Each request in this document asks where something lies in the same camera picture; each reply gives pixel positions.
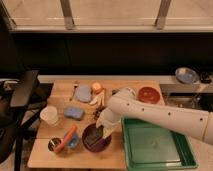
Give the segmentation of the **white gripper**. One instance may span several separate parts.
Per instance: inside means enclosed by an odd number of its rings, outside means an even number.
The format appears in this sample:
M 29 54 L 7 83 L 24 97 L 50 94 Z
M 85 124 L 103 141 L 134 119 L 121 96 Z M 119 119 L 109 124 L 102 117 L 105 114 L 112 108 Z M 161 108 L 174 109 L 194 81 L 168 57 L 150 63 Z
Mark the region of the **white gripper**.
M 113 112 L 109 108 L 105 108 L 96 122 L 96 128 L 103 126 L 103 139 L 108 138 L 121 121 L 121 115 Z

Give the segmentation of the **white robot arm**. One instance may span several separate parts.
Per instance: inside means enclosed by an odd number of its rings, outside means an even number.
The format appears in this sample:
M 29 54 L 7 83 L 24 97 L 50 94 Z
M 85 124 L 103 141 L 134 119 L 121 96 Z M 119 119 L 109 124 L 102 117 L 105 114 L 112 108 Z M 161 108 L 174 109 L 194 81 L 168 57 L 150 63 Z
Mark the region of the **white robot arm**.
M 213 112 L 143 103 L 131 88 L 123 88 L 109 98 L 96 121 L 96 127 L 103 127 L 103 138 L 112 134 L 122 117 L 141 119 L 213 145 Z

